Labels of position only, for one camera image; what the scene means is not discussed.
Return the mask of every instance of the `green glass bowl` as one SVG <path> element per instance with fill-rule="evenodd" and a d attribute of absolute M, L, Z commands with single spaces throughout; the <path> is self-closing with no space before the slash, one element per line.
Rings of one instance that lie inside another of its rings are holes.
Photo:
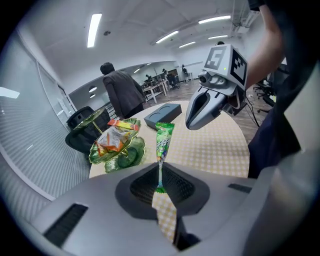
<path fill-rule="evenodd" d="M 123 121 L 134 124 L 134 125 L 138 125 L 139 129 L 141 127 L 140 120 L 138 120 L 136 118 L 124 119 Z M 128 140 L 123 145 L 122 150 L 125 150 L 130 145 L 132 139 L 135 136 L 137 136 L 138 132 L 139 132 L 139 130 L 134 130 L 133 133 L 131 133 L 131 135 L 128 137 Z M 112 151 L 112 152 L 108 152 L 108 153 L 104 154 L 103 156 L 100 156 L 99 152 L 98 152 L 97 145 L 95 143 L 93 143 L 93 145 L 90 149 L 89 161 L 91 164 L 95 164 L 95 165 L 97 165 L 99 163 L 106 163 L 119 154 L 120 154 L 120 152 Z"/>
<path fill-rule="evenodd" d="M 135 156 L 134 161 L 130 165 L 126 166 L 125 168 L 131 167 L 131 166 L 137 166 L 138 164 L 140 164 L 141 159 L 145 154 L 145 147 L 146 147 L 146 144 L 143 138 L 135 137 L 132 139 L 131 144 L 128 146 L 127 150 L 129 152 L 130 149 L 135 149 L 137 154 Z M 104 164 L 104 170 L 106 173 L 112 173 L 112 172 L 124 169 L 124 167 L 119 166 L 120 157 L 122 156 L 119 154 Z"/>
<path fill-rule="evenodd" d="M 98 110 L 96 110 L 94 113 L 92 113 L 91 115 L 89 115 L 86 119 L 84 119 L 81 123 L 79 123 L 76 128 L 74 129 L 79 129 L 82 127 L 87 127 L 89 124 L 91 124 L 98 116 L 100 116 L 104 111 L 105 111 L 105 107 L 99 108 Z"/>

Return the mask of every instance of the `checkered tablecloth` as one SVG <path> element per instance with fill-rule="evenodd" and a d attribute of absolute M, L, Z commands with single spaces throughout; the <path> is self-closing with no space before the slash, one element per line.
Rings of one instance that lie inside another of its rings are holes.
<path fill-rule="evenodd" d="M 172 123 L 175 124 L 166 157 L 166 162 L 191 167 L 196 170 L 221 175 L 247 177 L 249 170 L 249 150 L 246 139 L 236 122 L 225 112 L 199 130 L 186 128 L 186 111 L 189 101 L 171 101 L 180 104 L 182 114 Z M 138 136 L 145 140 L 145 155 L 141 164 L 156 161 L 156 134 L 148 127 L 144 117 L 162 104 L 150 107 L 136 114 L 141 120 Z M 104 174 L 104 165 L 92 165 L 90 177 Z M 159 227 L 172 241 L 176 226 L 176 208 L 167 194 L 155 193 L 152 207 L 157 210 Z"/>

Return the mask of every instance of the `wooden floor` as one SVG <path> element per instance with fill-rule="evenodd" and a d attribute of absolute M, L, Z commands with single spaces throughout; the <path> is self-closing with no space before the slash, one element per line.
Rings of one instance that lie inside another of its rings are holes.
<path fill-rule="evenodd" d="M 169 90 L 167 92 L 167 96 L 163 93 L 156 97 L 157 104 L 167 103 L 171 101 L 188 101 L 190 100 L 191 96 L 194 92 L 199 88 L 199 80 L 189 81 L 188 83 L 180 83 L 180 89 Z M 253 105 L 253 111 L 255 118 L 257 119 L 258 123 L 261 124 L 262 121 L 265 119 L 267 113 L 260 112 L 258 113 L 258 109 L 263 110 L 270 110 L 271 107 L 264 102 L 262 98 L 258 99 L 257 94 L 253 91 L 253 86 L 249 88 L 246 92 L 246 96 L 250 100 L 251 104 Z M 150 108 L 154 105 L 157 105 L 153 99 L 149 100 L 147 103 L 144 103 L 144 109 Z M 245 140 L 249 143 L 252 138 L 254 137 L 258 127 L 253 122 L 253 115 L 250 112 L 248 106 L 242 109 L 236 116 L 232 116 L 234 121 L 239 125 L 241 128 Z"/>

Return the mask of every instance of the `person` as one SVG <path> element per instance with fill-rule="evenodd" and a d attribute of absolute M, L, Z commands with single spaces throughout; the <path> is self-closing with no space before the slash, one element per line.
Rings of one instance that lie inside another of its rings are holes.
<path fill-rule="evenodd" d="M 145 77 L 147 78 L 148 82 L 152 81 L 152 76 L 151 75 L 146 74 Z"/>
<path fill-rule="evenodd" d="M 164 68 L 162 69 L 162 73 L 164 74 L 165 77 L 168 76 L 168 71 L 166 71 Z"/>
<path fill-rule="evenodd" d="M 306 39 L 310 35 L 308 29 L 317 24 L 317 8 L 298 1 L 248 2 L 252 11 L 260 11 L 265 31 L 257 51 L 248 61 L 246 89 L 276 70 L 284 57 L 289 70 L 288 78 L 277 90 L 275 106 L 248 145 L 249 177 L 257 178 L 263 168 L 276 165 L 300 150 L 284 112 L 303 88 L 320 55 L 316 43 Z"/>
<path fill-rule="evenodd" d="M 103 84 L 108 92 L 110 102 L 116 115 L 122 119 L 128 119 L 144 110 L 144 92 L 127 72 L 115 70 L 110 62 L 100 67 L 104 75 Z"/>
<path fill-rule="evenodd" d="M 188 70 L 185 68 L 184 64 L 182 64 L 182 73 L 184 75 L 184 81 L 187 82 L 187 80 L 188 80 Z"/>

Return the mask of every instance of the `fluorescent light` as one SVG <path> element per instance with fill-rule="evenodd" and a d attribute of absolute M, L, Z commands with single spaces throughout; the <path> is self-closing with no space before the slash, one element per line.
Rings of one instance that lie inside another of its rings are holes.
<path fill-rule="evenodd" d="M 16 99 L 18 98 L 20 92 L 17 92 L 15 90 L 10 90 L 4 87 L 0 87 L 0 96 Z"/>
<path fill-rule="evenodd" d="M 34 145 L 32 144 L 31 146 L 29 146 L 26 150 L 29 150 L 33 147 Z"/>
<path fill-rule="evenodd" d="M 230 16 L 230 15 L 200 20 L 200 21 L 199 21 L 199 24 L 203 24 L 203 23 L 207 23 L 207 22 L 220 21 L 220 20 L 228 20 L 228 19 L 231 19 L 231 16 Z"/>
<path fill-rule="evenodd" d="M 87 47 L 94 47 L 95 40 L 96 40 L 96 34 L 99 26 L 99 22 L 101 19 L 102 14 L 94 14 L 91 17 L 90 27 L 89 27 L 89 35 L 88 35 L 88 44 Z"/>
<path fill-rule="evenodd" d="M 179 33 L 179 31 L 176 30 L 176 31 L 174 31 L 174 32 L 166 35 L 165 37 L 162 37 L 160 40 L 156 41 L 155 43 L 156 43 L 156 44 L 159 44 L 159 43 L 161 43 L 162 41 L 168 39 L 169 37 L 171 37 L 171 36 L 173 36 L 173 35 L 175 35 L 175 34 L 177 34 L 177 33 Z"/>
<path fill-rule="evenodd" d="M 184 44 L 184 45 L 179 46 L 179 48 L 182 48 L 182 47 L 185 47 L 185 46 L 188 46 L 188 45 L 192 45 L 192 44 L 194 44 L 194 43 L 195 43 L 195 41 L 193 41 L 193 42 L 188 42 L 188 43 L 186 43 L 186 44 Z"/>
<path fill-rule="evenodd" d="M 89 93 L 94 92 L 96 89 L 97 89 L 97 87 L 91 86 L 91 87 L 89 88 Z"/>
<path fill-rule="evenodd" d="M 228 37 L 228 35 L 224 34 L 224 35 L 217 35 L 217 36 L 209 37 L 208 39 L 227 38 L 227 37 Z"/>

